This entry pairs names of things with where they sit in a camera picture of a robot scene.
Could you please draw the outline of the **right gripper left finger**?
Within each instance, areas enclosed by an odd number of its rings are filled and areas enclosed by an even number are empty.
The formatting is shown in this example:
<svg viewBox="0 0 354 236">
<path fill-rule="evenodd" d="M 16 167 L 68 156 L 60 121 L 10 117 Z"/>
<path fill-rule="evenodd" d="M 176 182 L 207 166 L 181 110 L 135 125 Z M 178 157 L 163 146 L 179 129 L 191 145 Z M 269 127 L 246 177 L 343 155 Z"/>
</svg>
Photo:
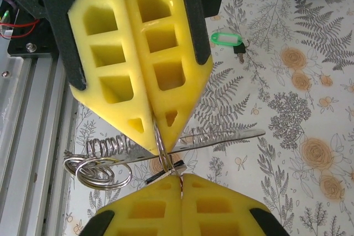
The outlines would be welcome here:
<svg viewBox="0 0 354 236">
<path fill-rule="evenodd" d="M 99 209 L 82 236 L 182 236 L 180 179 L 165 177 Z"/>
</svg>

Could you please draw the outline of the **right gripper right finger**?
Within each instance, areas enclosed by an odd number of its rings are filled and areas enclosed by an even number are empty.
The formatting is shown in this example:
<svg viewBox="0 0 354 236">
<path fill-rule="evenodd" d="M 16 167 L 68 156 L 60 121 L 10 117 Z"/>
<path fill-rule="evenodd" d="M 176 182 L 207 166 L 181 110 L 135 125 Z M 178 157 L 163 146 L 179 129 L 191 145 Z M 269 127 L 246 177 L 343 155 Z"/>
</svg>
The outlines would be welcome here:
<svg viewBox="0 0 354 236">
<path fill-rule="evenodd" d="M 183 176 L 183 236 L 289 236 L 259 201 L 193 174 Z"/>
</svg>

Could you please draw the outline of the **key with green tag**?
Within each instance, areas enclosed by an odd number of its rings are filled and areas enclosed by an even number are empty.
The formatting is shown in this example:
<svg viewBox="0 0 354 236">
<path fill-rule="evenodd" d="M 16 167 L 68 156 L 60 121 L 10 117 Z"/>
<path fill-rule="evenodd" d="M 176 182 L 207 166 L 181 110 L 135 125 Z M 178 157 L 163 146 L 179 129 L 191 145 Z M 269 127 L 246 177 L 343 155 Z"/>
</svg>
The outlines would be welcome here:
<svg viewBox="0 0 354 236">
<path fill-rule="evenodd" d="M 244 63 L 243 55 L 246 53 L 246 48 L 250 45 L 247 38 L 244 38 L 239 34 L 215 32 L 211 35 L 210 40 L 216 45 L 232 47 L 233 52 L 238 56 L 240 63 Z"/>
</svg>

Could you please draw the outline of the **small black circuit board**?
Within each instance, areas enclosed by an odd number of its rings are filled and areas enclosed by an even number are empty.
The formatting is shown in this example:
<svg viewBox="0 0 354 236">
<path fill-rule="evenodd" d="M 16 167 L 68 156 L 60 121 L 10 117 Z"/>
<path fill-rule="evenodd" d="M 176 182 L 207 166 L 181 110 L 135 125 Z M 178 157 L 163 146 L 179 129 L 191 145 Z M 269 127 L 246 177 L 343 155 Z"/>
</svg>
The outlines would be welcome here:
<svg viewBox="0 0 354 236">
<path fill-rule="evenodd" d="M 11 24 L 10 22 L 10 12 L 5 11 L 5 13 L 0 16 L 0 37 L 6 40 L 20 39 L 28 36 L 35 29 L 36 25 L 40 22 L 39 19 L 36 19 L 30 23 L 24 24 Z M 13 30 L 20 29 L 19 35 L 7 35 L 5 34 L 6 28 L 11 28 Z"/>
</svg>

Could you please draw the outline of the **floral table cover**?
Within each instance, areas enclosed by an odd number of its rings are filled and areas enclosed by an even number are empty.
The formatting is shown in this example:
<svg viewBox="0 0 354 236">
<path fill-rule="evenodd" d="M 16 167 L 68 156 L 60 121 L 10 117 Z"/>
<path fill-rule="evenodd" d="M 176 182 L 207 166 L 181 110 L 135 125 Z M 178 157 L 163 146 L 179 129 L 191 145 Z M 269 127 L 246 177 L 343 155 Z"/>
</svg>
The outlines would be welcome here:
<svg viewBox="0 0 354 236">
<path fill-rule="evenodd" d="M 213 67 L 179 138 L 197 128 L 265 134 L 172 154 L 187 166 L 171 175 L 181 210 L 183 176 L 193 174 L 264 204 L 289 236 L 354 236 L 354 0 L 221 0 L 204 18 Z M 232 47 L 211 42 L 215 32 L 249 40 L 243 64 Z M 77 118 L 74 154 L 123 134 L 82 103 Z M 73 175 L 75 235 L 163 168 L 158 159 L 128 165 L 132 180 L 115 190 Z"/>
</svg>

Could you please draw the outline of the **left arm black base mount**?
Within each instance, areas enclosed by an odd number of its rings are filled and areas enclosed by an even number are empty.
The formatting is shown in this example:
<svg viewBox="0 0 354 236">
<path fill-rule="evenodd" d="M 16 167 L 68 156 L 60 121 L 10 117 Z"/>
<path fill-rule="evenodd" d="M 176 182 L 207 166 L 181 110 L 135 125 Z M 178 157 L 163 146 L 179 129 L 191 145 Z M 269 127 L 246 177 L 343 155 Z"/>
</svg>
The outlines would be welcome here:
<svg viewBox="0 0 354 236">
<path fill-rule="evenodd" d="M 9 37 L 8 54 L 22 58 L 59 56 L 50 23 L 45 18 L 36 19 L 27 11 L 20 9 L 10 12 L 12 29 Z"/>
</svg>

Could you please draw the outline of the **aluminium rail beam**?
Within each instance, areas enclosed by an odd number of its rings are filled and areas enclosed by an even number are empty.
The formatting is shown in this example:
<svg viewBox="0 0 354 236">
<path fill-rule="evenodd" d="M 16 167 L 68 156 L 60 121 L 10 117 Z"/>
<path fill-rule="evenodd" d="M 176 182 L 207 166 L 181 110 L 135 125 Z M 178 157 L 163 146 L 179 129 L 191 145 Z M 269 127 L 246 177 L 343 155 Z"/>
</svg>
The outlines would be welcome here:
<svg viewBox="0 0 354 236">
<path fill-rule="evenodd" d="M 0 62 L 0 236 L 63 236 L 76 109 L 60 59 Z"/>
</svg>

